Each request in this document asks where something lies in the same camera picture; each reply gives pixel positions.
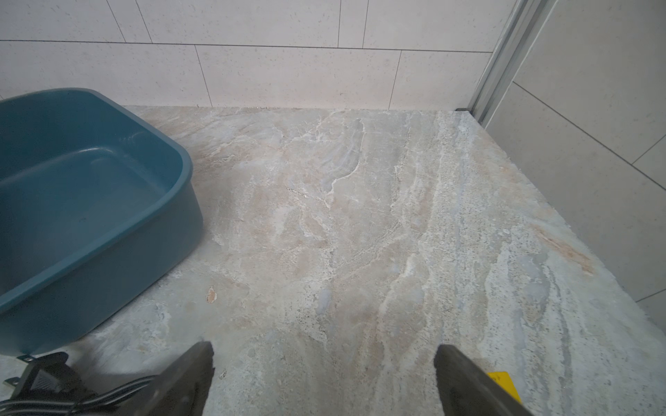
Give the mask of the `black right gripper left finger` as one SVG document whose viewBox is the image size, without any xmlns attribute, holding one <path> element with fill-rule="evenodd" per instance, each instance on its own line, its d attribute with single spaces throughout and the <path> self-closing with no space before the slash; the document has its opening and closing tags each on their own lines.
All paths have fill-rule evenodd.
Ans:
<svg viewBox="0 0 666 416">
<path fill-rule="evenodd" d="M 201 415 L 213 381 L 213 345 L 200 341 L 174 361 L 116 415 Z"/>
</svg>

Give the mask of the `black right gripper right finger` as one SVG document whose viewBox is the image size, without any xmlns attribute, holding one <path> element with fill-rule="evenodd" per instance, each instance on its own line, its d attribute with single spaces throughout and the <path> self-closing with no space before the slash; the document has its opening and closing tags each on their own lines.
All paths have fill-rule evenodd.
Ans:
<svg viewBox="0 0 666 416">
<path fill-rule="evenodd" d="M 454 345 L 442 344 L 434 358 L 445 415 L 532 415 Z"/>
</svg>

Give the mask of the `teal plastic storage box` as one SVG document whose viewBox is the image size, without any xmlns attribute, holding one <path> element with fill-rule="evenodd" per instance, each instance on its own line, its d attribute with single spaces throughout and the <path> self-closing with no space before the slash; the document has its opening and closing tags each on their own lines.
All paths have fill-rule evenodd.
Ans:
<svg viewBox="0 0 666 416">
<path fill-rule="evenodd" d="M 203 236 L 188 152 L 85 88 L 1 103 L 1 352 L 86 336 Z"/>
</svg>

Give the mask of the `yellow plastic scraper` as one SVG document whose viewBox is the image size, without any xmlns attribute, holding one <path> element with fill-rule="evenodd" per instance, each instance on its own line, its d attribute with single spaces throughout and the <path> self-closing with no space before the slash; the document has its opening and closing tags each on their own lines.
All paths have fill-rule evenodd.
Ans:
<svg viewBox="0 0 666 416">
<path fill-rule="evenodd" d="M 517 402 L 521 402 L 519 392 L 515 388 L 513 380 L 508 372 L 492 372 L 488 373 L 487 375 Z"/>
</svg>

